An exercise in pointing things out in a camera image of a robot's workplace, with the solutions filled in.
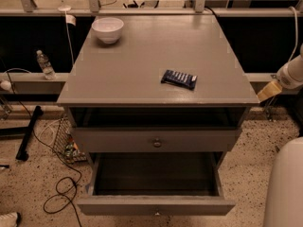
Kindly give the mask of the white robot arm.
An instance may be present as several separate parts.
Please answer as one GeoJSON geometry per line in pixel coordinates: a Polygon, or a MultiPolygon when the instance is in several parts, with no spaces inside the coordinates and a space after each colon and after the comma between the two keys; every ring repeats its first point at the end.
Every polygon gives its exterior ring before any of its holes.
{"type": "MultiPolygon", "coordinates": [[[[300,54],[290,58],[258,92],[258,99],[276,96],[282,89],[303,85],[303,44],[300,54]]],[[[271,170],[262,227],[303,227],[303,137],[286,143],[278,152],[271,170]]]]}

